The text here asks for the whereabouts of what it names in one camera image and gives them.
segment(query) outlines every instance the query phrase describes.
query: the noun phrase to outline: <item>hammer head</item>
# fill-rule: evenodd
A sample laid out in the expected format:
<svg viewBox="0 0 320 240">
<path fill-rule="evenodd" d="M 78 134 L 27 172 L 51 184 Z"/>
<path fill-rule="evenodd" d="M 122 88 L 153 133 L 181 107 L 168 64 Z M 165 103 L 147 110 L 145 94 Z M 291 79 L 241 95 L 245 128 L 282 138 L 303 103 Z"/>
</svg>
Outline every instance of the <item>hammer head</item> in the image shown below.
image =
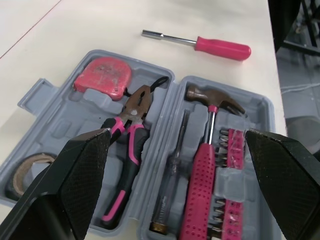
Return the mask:
<svg viewBox="0 0 320 240">
<path fill-rule="evenodd" d="M 216 106 L 223 108 L 232 114 L 240 115 L 245 113 L 245 110 L 235 100 L 224 92 L 216 89 L 200 90 L 196 85 L 191 84 L 186 90 L 186 99 L 188 101 L 198 101 L 205 106 Z"/>
</svg>

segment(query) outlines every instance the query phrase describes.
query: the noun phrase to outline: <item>screwdriver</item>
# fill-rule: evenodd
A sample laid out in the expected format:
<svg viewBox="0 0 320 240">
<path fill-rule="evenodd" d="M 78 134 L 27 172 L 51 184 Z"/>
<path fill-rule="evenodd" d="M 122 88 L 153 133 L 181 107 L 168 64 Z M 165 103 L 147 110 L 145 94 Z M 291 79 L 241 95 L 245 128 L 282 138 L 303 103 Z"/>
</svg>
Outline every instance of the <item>screwdriver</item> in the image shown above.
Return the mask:
<svg viewBox="0 0 320 240">
<path fill-rule="evenodd" d="M 142 30 L 142 36 L 158 40 L 167 40 L 179 44 L 194 47 L 194 50 L 205 52 L 211 55 L 243 61 L 250 57 L 251 48 L 248 45 L 223 41 L 218 39 L 206 39 L 198 36 L 197 40 L 189 40 L 175 36 L 164 35 L 160 32 Z"/>
<path fill-rule="evenodd" d="M 168 165 L 165 168 L 163 181 L 160 188 L 160 193 L 157 199 L 157 204 L 152 217 L 150 229 L 163 235 L 167 234 L 167 222 L 174 194 L 176 192 L 177 183 L 179 180 L 179 166 L 181 163 L 180 152 L 184 135 L 187 128 L 189 111 L 184 111 L 182 124 L 178 134 L 176 148 L 173 154 L 168 159 Z"/>
</svg>

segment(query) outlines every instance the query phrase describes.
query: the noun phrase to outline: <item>hammer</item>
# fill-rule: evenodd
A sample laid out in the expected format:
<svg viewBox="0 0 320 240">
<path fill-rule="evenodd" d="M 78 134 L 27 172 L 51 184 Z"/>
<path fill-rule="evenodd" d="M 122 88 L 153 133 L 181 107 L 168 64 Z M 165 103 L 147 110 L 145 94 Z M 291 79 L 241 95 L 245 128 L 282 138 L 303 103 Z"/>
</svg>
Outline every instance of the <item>hammer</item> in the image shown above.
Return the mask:
<svg viewBox="0 0 320 240">
<path fill-rule="evenodd" d="M 204 142 L 199 146 L 193 161 L 188 195 L 179 240 L 207 239 L 207 225 L 215 180 L 215 150 L 212 145 L 214 123 L 218 108 L 240 115 L 245 110 L 226 93 L 216 89 L 200 90 L 191 84 L 186 100 L 198 101 L 208 107 L 209 117 Z"/>
</svg>

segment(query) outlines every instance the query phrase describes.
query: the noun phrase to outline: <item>pliers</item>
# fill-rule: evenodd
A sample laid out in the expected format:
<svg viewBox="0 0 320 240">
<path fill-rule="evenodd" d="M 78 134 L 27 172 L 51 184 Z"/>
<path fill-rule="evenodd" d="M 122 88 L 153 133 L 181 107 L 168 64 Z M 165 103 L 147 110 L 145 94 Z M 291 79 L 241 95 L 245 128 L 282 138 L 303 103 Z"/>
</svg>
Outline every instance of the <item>pliers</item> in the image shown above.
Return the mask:
<svg viewBox="0 0 320 240">
<path fill-rule="evenodd" d="M 130 96 L 119 116 L 106 119 L 101 126 L 101 128 L 111 129 L 110 144 L 112 144 L 131 124 L 127 129 L 127 152 L 120 180 L 111 203 L 101 219 L 101 223 L 106 229 L 113 229 L 118 224 L 118 220 L 129 200 L 135 177 L 139 172 L 143 146 L 149 138 L 149 131 L 145 129 L 142 123 L 150 105 L 151 87 L 143 85 Z"/>
</svg>

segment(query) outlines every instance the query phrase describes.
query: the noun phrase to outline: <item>pink screwdriver handle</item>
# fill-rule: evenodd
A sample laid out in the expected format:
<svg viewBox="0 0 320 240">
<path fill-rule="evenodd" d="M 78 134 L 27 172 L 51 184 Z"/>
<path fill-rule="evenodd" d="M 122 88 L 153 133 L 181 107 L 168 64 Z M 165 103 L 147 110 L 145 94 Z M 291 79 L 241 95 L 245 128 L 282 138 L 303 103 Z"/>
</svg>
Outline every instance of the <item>pink screwdriver handle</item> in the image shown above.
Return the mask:
<svg viewBox="0 0 320 240">
<path fill-rule="evenodd" d="M 217 39 L 206 39 L 200 36 L 197 38 L 194 49 L 237 61 L 246 60 L 251 55 L 251 48 L 248 45 Z"/>
<path fill-rule="evenodd" d="M 179 240 L 206 240 L 212 189 L 215 179 L 215 150 L 202 143 L 195 155 Z"/>
</svg>

